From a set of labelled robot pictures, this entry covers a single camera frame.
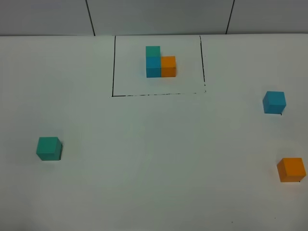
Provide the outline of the green template block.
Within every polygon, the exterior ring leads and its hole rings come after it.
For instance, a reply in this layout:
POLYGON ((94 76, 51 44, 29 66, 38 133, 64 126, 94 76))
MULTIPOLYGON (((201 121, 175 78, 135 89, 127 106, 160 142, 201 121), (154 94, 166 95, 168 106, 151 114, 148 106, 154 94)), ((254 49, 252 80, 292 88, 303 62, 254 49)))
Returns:
POLYGON ((160 46, 146 46, 146 57, 160 57, 160 46))

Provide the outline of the orange template block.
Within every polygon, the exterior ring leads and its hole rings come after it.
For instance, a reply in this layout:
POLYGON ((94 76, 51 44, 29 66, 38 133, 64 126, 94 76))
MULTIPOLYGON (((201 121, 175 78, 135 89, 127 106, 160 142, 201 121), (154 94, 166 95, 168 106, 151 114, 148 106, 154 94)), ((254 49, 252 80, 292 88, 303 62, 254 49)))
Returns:
POLYGON ((161 77, 175 77, 176 57, 175 56, 162 56, 161 57, 161 77))

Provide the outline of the blue template block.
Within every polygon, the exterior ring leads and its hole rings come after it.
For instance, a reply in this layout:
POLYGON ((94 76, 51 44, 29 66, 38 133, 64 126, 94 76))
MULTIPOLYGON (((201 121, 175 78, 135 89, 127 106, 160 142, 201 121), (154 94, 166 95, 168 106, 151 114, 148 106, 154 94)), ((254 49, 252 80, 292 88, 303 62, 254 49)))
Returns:
POLYGON ((161 57, 146 57, 146 77, 161 77, 161 57))

